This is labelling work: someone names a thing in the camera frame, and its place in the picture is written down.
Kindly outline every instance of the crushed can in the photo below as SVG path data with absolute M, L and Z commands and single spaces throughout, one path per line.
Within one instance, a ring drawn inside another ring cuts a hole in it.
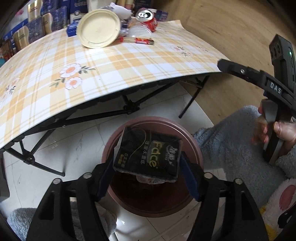
M 139 22 L 149 28 L 151 32 L 154 32 L 156 30 L 157 20 L 151 10 L 147 8 L 140 8 L 135 17 Z

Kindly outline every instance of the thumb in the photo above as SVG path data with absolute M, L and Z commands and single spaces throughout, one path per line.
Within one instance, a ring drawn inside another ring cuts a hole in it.
M 296 123 L 288 121 L 276 121 L 273 124 L 273 130 L 276 133 L 277 137 L 291 142 L 296 140 Z

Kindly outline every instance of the white tile floor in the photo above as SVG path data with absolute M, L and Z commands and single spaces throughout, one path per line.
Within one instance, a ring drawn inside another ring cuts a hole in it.
M 152 89 L 138 91 L 128 97 L 137 100 L 151 91 Z M 142 109 L 131 115 L 104 118 L 59 128 L 36 152 L 35 159 L 50 168 L 64 170 L 66 173 L 66 176 L 62 178 L 64 181 L 72 180 L 85 172 L 91 172 L 100 163 L 104 146 L 110 135 L 130 119 L 140 116 L 161 116 L 181 124 L 190 133 L 194 133 L 201 127 L 211 127 L 213 124 L 196 102 L 192 103 L 182 119 L 178 118 L 190 98 L 181 85 L 175 84 L 141 104 Z M 72 117 L 117 110 L 123 105 L 123 100 L 118 98 L 80 110 Z M 25 148 L 31 150 L 42 135 L 43 133 L 38 133 L 26 137 L 23 141 Z M 13 148 L 20 151 L 18 143 Z M 4 165 L 10 190 L 10 197 L 0 203 L 0 209 L 5 216 L 16 208 L 38 207 L 50 183 L 58 177 L 26 165 L 8 153 L 4 153 Z M 212 170 L 212 172 L 220 179 L 225 178 L 222 169 Z M 104 197 L 100 203 L 117 215 L 116 235 L 119 241 L 186 240 L 199 210 L 199 204 L 193 200 L 187 207 L 173 215 L 163 218 L 144 218 L 126 211 L 109 195 Z

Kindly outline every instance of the fuzzy gray fabric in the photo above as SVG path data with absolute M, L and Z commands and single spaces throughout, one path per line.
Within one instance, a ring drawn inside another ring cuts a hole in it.
M 109 237 L 116 229 L 117 217 L 104 209 L 98 203 L 96 203 L 96 208 L 106 235 Z M 36 208 L 18 208 L 12 211 L 7 218 L 7 223 L 11 226 L 12 230 L 21 239 L 21 241 L 26 240 L 30 223 L 35 211 Z M 77 202 L 71 202 L 71 211 L 76 239 L 84 241 L 84 236 L 78 216 Z
M 250 142 L 259 116 L 257 107 L 245 106 L 193 136 L 201 149 L 204 169 L 223 168 L 228 181 L 241 178 L 261 207 L 287 177 L 296 177 L 296 147 L 280 157 L 274 167 L 265 162 L 263 144 L 254 146 Z

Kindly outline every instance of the black tissue pack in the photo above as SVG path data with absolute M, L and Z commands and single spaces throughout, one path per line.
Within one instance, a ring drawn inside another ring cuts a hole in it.
M 175 182 L 181 148 L 178 137 L 126 126 L 114 148 L 113 168 L 139 177 Z

